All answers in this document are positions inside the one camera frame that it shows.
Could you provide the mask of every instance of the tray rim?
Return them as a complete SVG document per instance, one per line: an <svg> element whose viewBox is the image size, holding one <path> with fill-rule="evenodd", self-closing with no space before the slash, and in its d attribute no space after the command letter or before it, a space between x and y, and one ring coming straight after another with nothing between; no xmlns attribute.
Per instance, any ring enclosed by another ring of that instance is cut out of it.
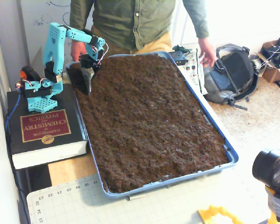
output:
<svg viewBox="0 0 280 224"><path fill-rule="evenodd" d="M164 57L165 59L171 60L171 62L173 62L175 64L175 66L178 68L177 64L174 62L174 60L171 58L171 56L165 51L157 51L157 52L143 53L143 54L137 54L137 55L155 55L155 54L158 54L158 55ZM124 56L136 56L136 55L135 54L133 54L133 55L119 54L119 55L113 55L113 56L110 56L110 57L124 57ZM75 63L80 63L80 62L70 62L70 63L66 64L66 66L65 66L68 79L69 79L69 75L68 75L67 69L72 64L75 64ZM125 197L125 196L131 196L133 194L145 192L145 191L148 191L148 190L151 190L151 189L156 189L156 188L160 188L160 187L163 187L163 186L171 185L171 184L178 184L179 182L188 181L188 180L191 180L193 178L196 178L196 177L199 177L199 176L202 176L202 175L209 175L209 174L212 174L212 173L220 172L220 171L222 171L226 168L233 167L238 163L239 156L238 156L237 152L235 151L235 149L233 147L234 143L233 143L227 129L225 128L225 126L223 125L221 120L218 118L218 116L214 112L214 110L211 108L211 106L209 105L207 100L203 97L203 95L197 89L193 88L194 84L192 83L191 79L189 77L187 77L187 74L182 70L180 70L180 72L182 73L189 90L194 94L195 98L198 100L200 106L203 108L203 110L206 113L206 115L207 115L209 121L211 122L211 124L218 130L219 134L225 139L224 149L225 149L226 155L229 159L229 163L225 163L223 165L216 166L216 167L214 167L210 170L198 171L197 173L187 174L187 175L180 176L180 177L175 177L175 178L172 178L172 179L169 179L169 180L166 180L166 181L148 183L148 184L146 184L146 185L144 185L140 188L130 190L130 191L126 191L126 192L123 192L123 193L112 193L110 191L107 192L103 187L103 182L102 182L102 179L101 179L101 175L99 173L98 166L97 166L95 156L94 156L94 152L93 152L93 149L92 149L92 146L91 146L90 137L89 137L89 135L87 133L87 130L86 130L86 127L85 127L85 131L86 131L86 135L87 135L87 138L88 138L88 141L89 141L91 154L92 154L92 157L93 157L93 160L94 160L94 163L95 163L96 171L97 171L98 176L99 176L100 185L102 187L104 195L106 195L107 197L117 199L117 198L122 198L122 197Z"/></svg>

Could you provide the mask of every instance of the crc handbook of chemistry and physics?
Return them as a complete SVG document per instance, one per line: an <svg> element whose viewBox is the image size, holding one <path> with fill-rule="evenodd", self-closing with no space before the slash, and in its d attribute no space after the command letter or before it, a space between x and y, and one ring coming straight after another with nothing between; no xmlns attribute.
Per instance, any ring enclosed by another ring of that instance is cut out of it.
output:
<svg viewBox="0 0 280 224"><path fill-rule="evenodd" d="M8 108L17 101L17 91L7 93ZM16 169L58 161L86 153L83 119L70 84L53 96L58 106L46 113L28 111L21 100L10 122L11 153Z"/></svg>

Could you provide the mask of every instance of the person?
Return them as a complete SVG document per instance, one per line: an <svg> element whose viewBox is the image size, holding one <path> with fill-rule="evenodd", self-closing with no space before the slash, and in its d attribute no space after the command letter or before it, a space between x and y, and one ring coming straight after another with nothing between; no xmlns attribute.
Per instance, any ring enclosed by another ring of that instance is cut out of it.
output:
<svg viewBox="0 0 280 224"><path fill-rule="evenodd" d="M105 39L115 54L172 51L169 27L175 0L71 0L70 26L83 30L94 4L91 31ZM202 63L212 67L215 49L209 41L205 0L183 0L196 31ZM78 61L86 54L85 44L72 41L71 56Z"/></svg>

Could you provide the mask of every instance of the green shirt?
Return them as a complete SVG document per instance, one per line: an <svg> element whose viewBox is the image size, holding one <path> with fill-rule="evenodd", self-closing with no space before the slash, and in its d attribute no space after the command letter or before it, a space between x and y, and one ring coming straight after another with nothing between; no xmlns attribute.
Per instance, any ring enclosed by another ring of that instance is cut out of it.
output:
<svg viewBox="0 0 280 224"><path fill-rule="evenodd" d="M114 45L128 50L140 50L168 32L175 8L175 0L71 0L71 27L85 28L93 3L93 25ZM208 37L204 0L183 4L197 37Z"/></svg>

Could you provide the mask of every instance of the backpack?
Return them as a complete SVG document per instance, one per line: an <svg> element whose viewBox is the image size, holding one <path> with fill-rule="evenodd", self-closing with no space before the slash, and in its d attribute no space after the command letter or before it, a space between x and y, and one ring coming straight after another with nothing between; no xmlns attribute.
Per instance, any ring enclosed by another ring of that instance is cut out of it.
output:
<svg viewBox="0 0 280 224"><path fill-rule="evenodd" d="M220 51L227 49L229 54L220 57ZM204 87L208 94L205 99L218 104L229 104L240 109L247 108L235 105L246 99L255 90L259 71L249 58L250 50L234 44L226 44L216 49L217 61L212 68L204 69Z"/></svg>

